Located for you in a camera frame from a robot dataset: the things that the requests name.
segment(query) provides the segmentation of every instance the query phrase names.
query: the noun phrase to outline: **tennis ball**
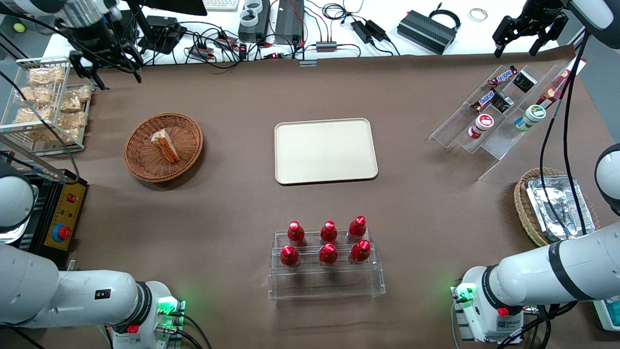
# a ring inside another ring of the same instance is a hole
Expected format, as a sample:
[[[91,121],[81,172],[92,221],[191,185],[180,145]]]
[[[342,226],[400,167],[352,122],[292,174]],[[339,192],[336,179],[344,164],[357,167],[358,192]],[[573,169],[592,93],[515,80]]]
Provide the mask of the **tennis ball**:
[[[26,26],[21,23],[15,23],[13,24],[13,29],[15,29],[15,31],[18,33],[23,33],[26,31]]]

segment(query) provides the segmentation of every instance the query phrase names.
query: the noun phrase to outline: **power supply box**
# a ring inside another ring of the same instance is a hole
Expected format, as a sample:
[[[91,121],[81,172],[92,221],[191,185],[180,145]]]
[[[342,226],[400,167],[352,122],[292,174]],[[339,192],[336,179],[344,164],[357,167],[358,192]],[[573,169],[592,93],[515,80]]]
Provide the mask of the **power supply box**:
[[[297,46],[304,40],[304,25],[297,14],[303,18],[304,0],[280,0],[275,21],[275,41],[278,45],[288,45],[289,42]]]
[[[413,10],[409,11],[407,17],[399,23],[397,31],[398,34],[438,55],[443,54],[456,36],[455,29],[448,28]]]
[[[259,13],[259,22],[253,27],[239,24],[239,40],[244,42],[261,42],[267,36],[269,25],[269,0],[262,0],[263,10]]]

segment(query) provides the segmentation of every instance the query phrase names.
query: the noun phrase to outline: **white table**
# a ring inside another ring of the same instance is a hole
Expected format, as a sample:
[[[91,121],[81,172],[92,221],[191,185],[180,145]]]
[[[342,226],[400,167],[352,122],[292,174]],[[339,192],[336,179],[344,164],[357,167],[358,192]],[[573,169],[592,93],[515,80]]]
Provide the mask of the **white table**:
[[[333,2],[329,0],[317,0],[316,4],[322,6],[326,3]],[[477,53],[493,53],[495,51],[495,43],[492,39],[492,35],[495,29],[499,25],[504,16],[517,17],[521,13],[525,0],[443,0],[442,9],[453,11],[461,19],[462,25],[458,30],[454,42],[446,49],[444,55],[461,55],[461,54],[477,54]],[[239,5],[237,12],[209,12],[206,17],[201,16],[189,16],[185,14],[178,14],[169,11],[154,10],[145,7],[143,12],[146,16],[169,16],[176,17],[179,22],[183,21],[202,21],[210,22],[221,26],[223,29],[230,30],[233,33],[237,33],[239,29],[239,12],[242,9],[243,0]],[[347,10],[356,11],[359,8],[361,0],[347,0]],[[365,19],[371,19],[380,25],[387,31],[388,36],[392,39],[396,47],[398,47],[402,55],[434,55],[431,51],[422,48],[421,46],[411,42],[410,40],[400,36],[396,27],[401,19],[407,15],[407,11],[413,9],[422,14],[429,14],[437,7],[438,1],[405,1],[405,0],[365,0],[361,11],[358,16]],[[312,5],[310,2],[306,2],[306,6],[312,9],[314,12],[321,14],[321,9]],[[128,9],[126,3],[121,2],[120,9]],[[474,22],[467,16],[469,10],[474,7],[479,7],[487,11],[489,17],[483,22]],[[271,9],[271,21],[275,28],[275,19],[277,17],[277,3],[272,6]],[[433,19],[441,22],[448,27],[453,27],[453,20],[445,15],[437,15]],[[305,16],[304,18],[308,27],[308,40],[307,44],[315,43],[319,40],[319,30],[316,26],[316,22],[313,18]],[[327,25],[330,25],[330,20],[325,19]],[[387,53],[379,52],[375,50],[370,44],[364,45],[359,37],[351,29],[351,19],[347,18],[347,22],[340,26],[340,20],[333,23],[332,39],[337,43],[353,43],[361,47],[361,55],[363,57],[373,57],[388,55]],[[319,19],[319,24],[322,26],[324,40],[326,39],[325,25]],[[205,29],[211,27],[205,24],[182,24],[188,30],[203,32]],[[274,37],[269,37],[268,42],[273,42]],[[510,44],[505,49],[505,53],[509,52],[528,52],[532,44],[536,40],[536,37],[523,37]],[[377,42],[377,47],[382,50],[394,51],[393,47],[385,40],[383,42]],[[191,47],[193,45],[191,35],[184,35],[183,39],[175,47],[175,56],[179,63],[185,63],[184,48]],[[543,46],[541,50],[547,50],[557,47],[557,42],[549,42],[546,46]],[[73,50],[71,44],[67,42],[62,36],[55,34],[52,35],[50,43],[45,50],[44,57],[53,56],[67,56],[69,51]],[[273,52],[290,53],[290,48],[287,45],[278,45],[270,48],[261,48],[262,55],[266,55]],[[251,52],[250,59],[254,58],[255,51]],[[336,52],[330,53],[317,53],[314,50],[306,51],[306,59],[315,58],[333,58],[333,57],[355,57],[357,56],[357,49],[350,47],[350,49],[338,49]],[[221,60],[221,52],[216,48],[215,52],[218,61]],[[144,61],[149,61],[153,57],[152,51],[147,51],[144,55]],[[189,60],[192,63],[199,63],[196,60]],[[163,55],[159,54],[154,64],[165,65],[174,64],[172,54]]]

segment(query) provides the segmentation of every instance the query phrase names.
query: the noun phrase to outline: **wicker basket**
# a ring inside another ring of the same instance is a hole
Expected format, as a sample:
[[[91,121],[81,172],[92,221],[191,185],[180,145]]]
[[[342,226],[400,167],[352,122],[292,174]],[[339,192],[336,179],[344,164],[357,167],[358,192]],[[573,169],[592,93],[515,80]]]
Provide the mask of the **wicker basket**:
[[[161,129],[166,129],[177,149],[180,160],[175,163],[163,160],[151,143],[153,133]],[[144,121],[131,133],[125,144],[125,164],[140,180],[151,183],[170,181],[192,168],[202,146],[202,131],[194,120],[183,114],[159,114]]]
[[[544,176],[560,176],[562,175],[561,171],[554,170],[552,168],[543,168],[542,173]],[[535,168],[527,171],[517,182],[515,186],[515,206],[516,211],[519,213],[519,219],[521,220],[521,224],[523,228],[528,233],[529,237],[534,240],[534,242],[538,246],[545,246],[550,244],[551,242],[544,238],[543,233],[540,231],[540,227],[538,225],[538,219],[536,218],[536,214],[534,213],[534,209],[532,208],[532,204],[529,202],[528,193],[525,191],[525,182],[532,178],[540,177],[539,169]],[[600,229],[600,225],[598,222],[598,217],[594,212],[594,208],[592,207],[592,203],[588,200],[586,195],[583,196],[586,205],[590,210],[590,215],[592,216],[592,221],[596,229]]]

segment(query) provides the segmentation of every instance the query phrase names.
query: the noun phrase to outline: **clear acrylic shelf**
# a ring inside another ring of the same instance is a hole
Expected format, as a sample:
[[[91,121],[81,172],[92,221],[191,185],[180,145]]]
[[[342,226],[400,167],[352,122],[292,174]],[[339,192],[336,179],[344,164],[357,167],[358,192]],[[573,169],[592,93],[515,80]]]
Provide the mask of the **clear acrylic shelf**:
[[[276,231],[273,238],[272,255],[269,261],[269,299],[274,302],[283,299],[325,299],[335,297],[371,296],[385,294],[385,282],[381,259],[368,228],[365,239],[372,243],[370,257],[359,265],[348,261],[353,244],[345,241],[347,228],[337,228],[335,246],[338,260],[335,265],[322,266],[319,263],[321,230],[306,230],[306,246],[296,247],[300,266],[288,268],[280,262],[282,247],[289,245],[286,230]]]
[[[526,65],[519,71],[526,71],[534,79],[538,81],[527,93],[524,93],[519,87],[512,83],[516,75],[509,78],[499,87],[497,91],[503,91],[515,103],[505,112],[500,112],[491,102],[489,102],[480,112],[471,109],[470,106],[480,100],[492,88],[488,84],[491,78],[495,78],[507,71],[509,68],[500,65],[484,82],[469,96],[469,98],[446,120],[439,128],[437,128],[429,140],[435,139],[446,148],[458,144],[468,153],[473,154],[478,149],[483,148],[493,157],[495,161],[480,176],[482,178],[493,167],[495,167],[510,149],[524,136],[525,132],[519,131],[515,127],[515,121],[523,115],[525,110],[535,104],[538,98],[544,94],[546,89],[551,85],[553,80],[561,72],[562,68],[554,65],[546,74],[536,71],[532,66]],[[479,138],[472,138],[467,131],[474,124],[476,117],[480,114],[488,114],[493,117],[494,125],[491,129],[482,133]]]

